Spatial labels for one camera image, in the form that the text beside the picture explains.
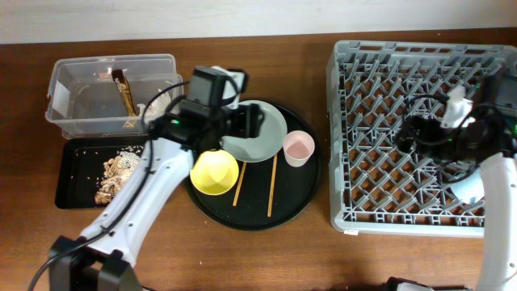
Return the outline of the yellow bowl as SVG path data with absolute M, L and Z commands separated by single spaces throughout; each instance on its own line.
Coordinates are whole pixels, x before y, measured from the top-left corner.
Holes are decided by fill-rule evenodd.
M 195 189 L 209 196 L 228 192 L 237 182 L 238 176 L 237 160 L 224 150 L 203 152 L 190 171 Z

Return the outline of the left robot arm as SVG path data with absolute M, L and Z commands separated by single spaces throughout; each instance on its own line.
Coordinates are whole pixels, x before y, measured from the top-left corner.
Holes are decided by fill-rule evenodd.
M 196 159 L 218 150 L 221 138 L 257 137 L 264 121 L 259 106 L 241 105 L 249 76 L 242 69 L 198 66 L 161 116 L 141 122 L 146 133 L 140 162 L 116 197 L 76 239 L 59 237 L 48 261 L 51 290 L 142 290 L 134 267 L 150 227 Z

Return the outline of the grey plate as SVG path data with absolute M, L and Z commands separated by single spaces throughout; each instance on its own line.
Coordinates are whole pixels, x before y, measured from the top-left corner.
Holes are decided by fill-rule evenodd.
M 260 100 L 241 101 L 240 105 L 257 104 L 263 111 L 265 120 L 256 138 L 239 138 L 225 136 L 222 149 L 242 162 L 262 162 L 277 154 L 287 135 L 288 128 L 284 116 L 270 103 Z

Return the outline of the blue cup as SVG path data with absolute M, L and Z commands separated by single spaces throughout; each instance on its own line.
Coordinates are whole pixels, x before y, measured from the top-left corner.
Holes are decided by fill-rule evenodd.
M 480 169 L 477 168 L 468 178 L 452 183 L 450 189 L 452 194 L 463 203 L 468 205 L 477 203 L 485 195 Z

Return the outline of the peanut shells and rice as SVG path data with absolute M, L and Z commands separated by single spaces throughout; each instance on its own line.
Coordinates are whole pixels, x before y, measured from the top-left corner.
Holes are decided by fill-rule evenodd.
M 140 157 L 128 151 L 121 151 L 104 162 L 103 176 L 96 182 L 95 203 L 108 205 L 126 184 L 139 162 Z

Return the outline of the wooden chopstick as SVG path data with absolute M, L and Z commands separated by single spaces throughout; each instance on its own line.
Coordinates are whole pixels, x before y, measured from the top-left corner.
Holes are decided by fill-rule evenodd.
M 272 170 L 271 170 L 271 183 L 270 183 L 270 191 L 269 191 L 269 197 L 268 197 L 267 217 L 271 217 L 271 215 L 272 215 L 277 161 L 278 161 L 278 154 L 275 154 L 275 156 L 273 157 L 273 164 L 272 164 Z
M 247 162 L 243 162 L 242 168 L 241 168 L 241 170 L 239 172 L 239 178 L 237 180 L 237 187 L 236 187 L 236 191 L 235 191 L 234 198 L 233 198 L 233 203 L 232 203 L 233 207 L 236 207 L 237 203 L 238 203 L 238 198 L 239 198 L 239 195 L 240 195 L 240 192 L 241 192 L 241 189 L 242 189 L 243 178 L 244 178 L 244 175 L 245 175 L 245 172 L 246 172 L 246 166 L 247 166 Z

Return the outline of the brown snack wrapper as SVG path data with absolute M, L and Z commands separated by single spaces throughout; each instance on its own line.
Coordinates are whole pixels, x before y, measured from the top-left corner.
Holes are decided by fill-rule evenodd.
M 132 99 L 132 92 L 128 80 L 121 69 L 113 70 L 111 72 L 112 79 L 116 84 L 122 103 L 128 113 L 129 117 L 137 117 L 136 109 Z

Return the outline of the pink cup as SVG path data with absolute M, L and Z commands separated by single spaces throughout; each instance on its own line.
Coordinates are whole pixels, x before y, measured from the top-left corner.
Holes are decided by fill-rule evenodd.
M 284 157 L 291 167 L 304 166 L 315 151 L 315 142 L 305 131 L 291 131 L 284 138 Z

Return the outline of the white tissue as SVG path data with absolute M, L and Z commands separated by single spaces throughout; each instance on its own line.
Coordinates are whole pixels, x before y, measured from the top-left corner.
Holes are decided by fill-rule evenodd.
M 160 95 L 149 105 L 149 108 L 145 112 L 146 120 L 153 120 L 163 115 L 167 106 L 172 101 L 168 92 L 162 94 L 162 90 L 158 89 L 158 93 Z M 137 107 L 139 109 L 138 116 L 142 116 L 145 110 L 145 104 L 139 103 Z

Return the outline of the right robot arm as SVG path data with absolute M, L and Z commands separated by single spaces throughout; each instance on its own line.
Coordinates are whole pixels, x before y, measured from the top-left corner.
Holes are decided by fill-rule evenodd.
M 406 102 L 395 137 L 402 152 L 415 150 L 442 167 L 471 162 L 466 179 L 479 174 L 485 200 L 484 251 L 478 290 L 516 288 L 516 78 L 496 73 L 483 78 L 472 99 L 463 86 L 437 95 L 440 119 L 415 116 Z

